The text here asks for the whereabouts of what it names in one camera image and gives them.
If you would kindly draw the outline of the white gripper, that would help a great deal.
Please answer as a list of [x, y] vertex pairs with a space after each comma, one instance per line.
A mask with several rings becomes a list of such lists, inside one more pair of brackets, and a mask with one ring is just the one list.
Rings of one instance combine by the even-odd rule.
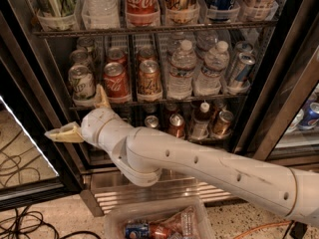
[[54, 142], [80, 143], [87, 142], [93, 146], [99, 146], [99, 134], [102, 128], [119, 116], [110, 109], [111, 105], [104, 87], [96, 86], [94, 97], [95, 109], [90, 111], [82, 120], [81, 127], [76, 122], [70, 122], [60, 128], [45, 132], [45, 136]]

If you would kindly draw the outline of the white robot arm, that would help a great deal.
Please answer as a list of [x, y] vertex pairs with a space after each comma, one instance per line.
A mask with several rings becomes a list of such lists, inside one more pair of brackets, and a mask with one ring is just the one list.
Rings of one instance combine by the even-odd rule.
[[163, 169], [190, 175], [259, 207], [319, 227], [319, 174], [198, 145], [120, 118], [102, 86], [80, 123], [49, 130], [55, 142], [87, 142], [104, 150], [133, 184], [152, 186]]

